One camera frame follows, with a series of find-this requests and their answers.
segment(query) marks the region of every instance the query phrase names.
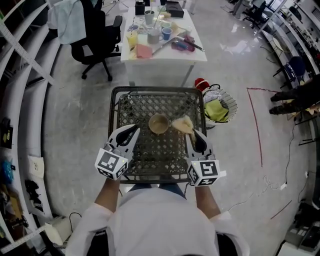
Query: black and white marker cube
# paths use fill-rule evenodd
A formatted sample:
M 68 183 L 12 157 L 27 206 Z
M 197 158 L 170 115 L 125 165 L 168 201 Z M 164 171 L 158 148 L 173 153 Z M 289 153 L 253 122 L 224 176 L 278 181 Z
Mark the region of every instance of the black and white marker cube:
M 128 159 L 100 148 L 94 167 L 107 178 L 117 180 L 128 169 Z
M 187 174 L 197 186 L 209 186 L 220 177 L 219 160 L 191 161 Z

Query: black office chair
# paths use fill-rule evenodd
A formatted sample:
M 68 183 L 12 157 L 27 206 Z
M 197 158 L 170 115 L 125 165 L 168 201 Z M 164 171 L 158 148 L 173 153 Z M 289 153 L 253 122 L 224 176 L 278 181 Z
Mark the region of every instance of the black office chair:
M 112 81 L 105 58 L 120 56 L 119 46 L 121 41 L 120 26 L 122 16 L 116 16 L 112 26 L 106 26 L 106 15 L 100 10 L 102 0 L 94 7 L 90 0 L 80 0 L 83 6 L 86 38 L 71 43 L 72 57 L 84 65 L 89 65 L 82 73 L 82 79 L 87 78 L 87 72 L 96 64 L 102 63 L 108 75 L 108 81 Z M 92 55 L 85 56 L 84 46 L 88 46 Z
M 245 11 L 246 17 L 243 20 L 250 21 L 252 23 L 252 29 L 257 26 L 258 28 L 261 23 L 265 23 L 268 18 L 263 18 L 262 13 L 266 8 L 266 1 L 263 1 L 259 8 L 251 8 L 249 11 Z
M 297 8 L 295 8 L 295 7 L 293 7 L 293 6 L 290 6 L 290 7 L 289 7 L 289 10 L 290 10 L 290 12 L 292 12 L 292 14 L 293 14 L 294 16 L 297 17 L 297 19 L 298 19 L 299 21 L 302 21 L 301 14 L 300 14 L 300 12 L 297 10 Z

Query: white shirt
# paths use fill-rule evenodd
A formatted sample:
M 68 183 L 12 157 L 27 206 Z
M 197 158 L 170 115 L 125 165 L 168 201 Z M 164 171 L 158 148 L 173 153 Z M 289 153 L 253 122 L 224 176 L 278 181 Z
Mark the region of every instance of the white shirt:
M 96 231 L 106 227 L 116 256 L 219 256 L 216 232 L 231 238 L 238 256 L 250 254 L 228 212 L 208 219 L 180 195 L 147 188 L 126 194 L 115 213 L 95 203 L 89 207 L 71 235 L 66 256 L 86 256 Z

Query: tray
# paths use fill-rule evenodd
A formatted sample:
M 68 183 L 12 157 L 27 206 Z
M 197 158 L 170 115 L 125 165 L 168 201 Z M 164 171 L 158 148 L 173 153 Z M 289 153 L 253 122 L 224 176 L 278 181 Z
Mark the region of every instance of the tray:
M 108 135 L 117 128 L 137 124 L 139 138 L 122 183 L 188 182 L 184 135 L 169 127 L 160 135 L 148 126 L 152 115 L 165 114 L 171 123 L 188 115 L 194 128 L 206 134 L 201 91 L 183 87 L 116 87 L 112 91 Z

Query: table leg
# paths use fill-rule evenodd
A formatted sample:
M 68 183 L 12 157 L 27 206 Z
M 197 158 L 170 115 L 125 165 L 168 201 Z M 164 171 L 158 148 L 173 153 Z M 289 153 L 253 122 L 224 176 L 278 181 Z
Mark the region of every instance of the table leg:
M 191 5 L 190 5 L 190 13 L 191 14 L 195 14 L 195 6 L 196 6 L 196 2 L 197 2 L 198 0 L 192 0 L 192 3 L 191 3 Z
M 186 75 L 185 75 L 185 77 L 184 77 L 184 79 L 183 79 L 183 82 L 182 82 L 182 84 L 181 84 L 181 87 L 184 87 L 184 86 L 185 86 L 185 84 L 186 84 L 186 82 L 187 82 L 187 80 L 188 80 L 188 78 L 189 78 L 189 76 L 190 76 L 190 73 L 191 73 L 191 71 L 194 69 L 194 67 L 195 67 L 195 63 L 193 63 L 193 64 L 189 67 L 188 72 L 186 73 Z
M 134 67 L 131 63 L 125 63 L 126 73 L 128 75 L 129 86 L 136 86 L 134 79 Z

